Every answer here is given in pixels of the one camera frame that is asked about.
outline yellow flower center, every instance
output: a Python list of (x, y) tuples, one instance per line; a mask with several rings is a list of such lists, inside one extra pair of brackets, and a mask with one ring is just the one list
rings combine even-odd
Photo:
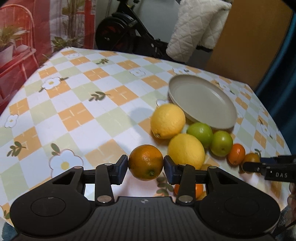
[(62, 168), (63, 170), (66, 171), (66, 170), (69, 169), (69, 167), (70, 167), (69, 162), (67, 162), (67, 161), (62, 162), (62, 164), (61, 164), (61, 168)]

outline table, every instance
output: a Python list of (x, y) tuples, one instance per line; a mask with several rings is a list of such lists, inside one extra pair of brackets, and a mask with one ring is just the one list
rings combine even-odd
[[(275, 122), (246, 84), (150, 57), (66, 48), (25, 82), (0, 117), (0, 216), (11, 223), (9, 208), (17, 197), (73, 166), (94, 169), (115, 163), (142, 144), (166, 155), (168, 141), (153, 137), (149, 118), (156, 100), (168, 98), (168, 82), (176, 74), (204, 78), (233, 100), (238, 119), (231, 135), (246, 153), (258, 149), (263, 157), (290, 154)], [(287, 183), (240, 175), (238, 168), (208, 152), (206, 163), (268, 193), (281, 209), (287, 205)], [(158, 188), (159, 182), (166, 180), (142, 182), (128, 171), (123, 184), (112, 188), (115, 198), (174, 196), (172, 188)], [(93, 200), (93, 185), (87, 185), (85, 196)]]

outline empty plate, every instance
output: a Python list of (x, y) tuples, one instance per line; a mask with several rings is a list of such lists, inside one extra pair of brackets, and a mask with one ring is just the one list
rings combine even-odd
[(169, 95), (185, 116), (219, 130), (230, 129), (237, 120), (231, 99), (217, 86), (193, 75), (176, 75), (169, 82)]

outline ridged black surface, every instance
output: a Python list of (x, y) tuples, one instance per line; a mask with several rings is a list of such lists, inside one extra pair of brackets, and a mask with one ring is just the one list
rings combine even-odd
[[(60, 237), (18, 235), (13, 241), (239, 241), (214, 233), (190, 207), (175, 205), (170, 197), (120, 197), (109, 207), (98, 207), (77, 230)], [(274, 241), (270, 235), (248, 241)]]

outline tablecloth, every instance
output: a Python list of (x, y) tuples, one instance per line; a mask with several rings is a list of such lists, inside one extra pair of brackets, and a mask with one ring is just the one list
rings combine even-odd
[[(149, 118), (156, 100), (168, 98), (168, 82), (176, 74), (197, 75), (230, 97), (238, 113), (231, 135), (246, 153), (290, 154), (275, 122), (246, 84), (150, 57), (66, 48), (25, 82), (1, 114), (0, 216), (11, 223), (9, 208), (17, 197), (73, 166), (94, 169), (115, 163), (141, 144), (154, 145), (166, 155), (168, 141), (153, 137)], [(288, 184), (241, 175), (208, 151), (206, 163), (268, 193), (281, 209), (287, 205)], [(167, 183), (163, 173), (142, 182), (128, 171), (123, 184), (112, 189), (115, 197), (174, 196), (172, 186), (160, 183)], [(85, 196), (93, 200), (93, 185), (87, 185)]]

